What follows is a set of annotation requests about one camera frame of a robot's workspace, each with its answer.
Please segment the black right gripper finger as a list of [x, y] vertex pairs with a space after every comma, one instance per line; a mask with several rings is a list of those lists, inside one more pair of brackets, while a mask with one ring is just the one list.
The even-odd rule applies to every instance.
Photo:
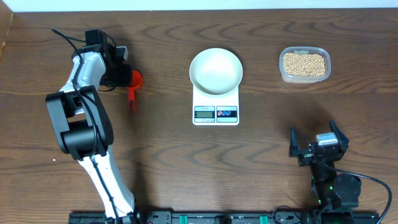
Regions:
[[299, 155], [299, 144], [297, 141], [297, 135], [295, 129], [290, 127], [290, 146], [289, 146], [289, 157], [298, 157]]
[[349, 139], [340, 131], [340, 129], [337, 127], [336, 123], [332, 119], [329, 121], [329, 126], [340, 144], [349, 143]]

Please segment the red plastic measuring scoop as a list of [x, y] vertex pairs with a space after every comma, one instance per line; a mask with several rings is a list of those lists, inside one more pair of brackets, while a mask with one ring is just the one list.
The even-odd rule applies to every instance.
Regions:
[[140, 89], [142, 85], [143, 85], [142, 74], [137, 70], [133, 70], [131, 84], [127, 88], [129, 109], [133, 113], [136, 110], [136, 90]]

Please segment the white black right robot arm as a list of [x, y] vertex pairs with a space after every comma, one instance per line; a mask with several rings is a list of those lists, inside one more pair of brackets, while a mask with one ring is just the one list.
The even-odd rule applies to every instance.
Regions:
[[306, 149], [299, 148], [295, 129], [290, 128], [289, 156], [296, 157], [300, 167], [309, 166], [312, 192], [319, 203], [302, 213], [302, 223], [354, 223], [352, 209], [359, 206], [360, 178], [335, 168], [335, 162], [347, 151], [349, 139], [334, 121], [329, 126], [330, 132], [318, 134]]

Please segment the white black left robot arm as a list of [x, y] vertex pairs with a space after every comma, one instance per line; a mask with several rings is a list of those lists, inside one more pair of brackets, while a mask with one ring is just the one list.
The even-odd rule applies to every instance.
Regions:
[[60, 149], [87, 171], [104, 203], [105, 223], [145, 223], [113, 155], [113, 127], [98, 88], [107, 78], [132, 83], [126, 47], [90, 45], [73, 56], [66, 84], [45, 103]]

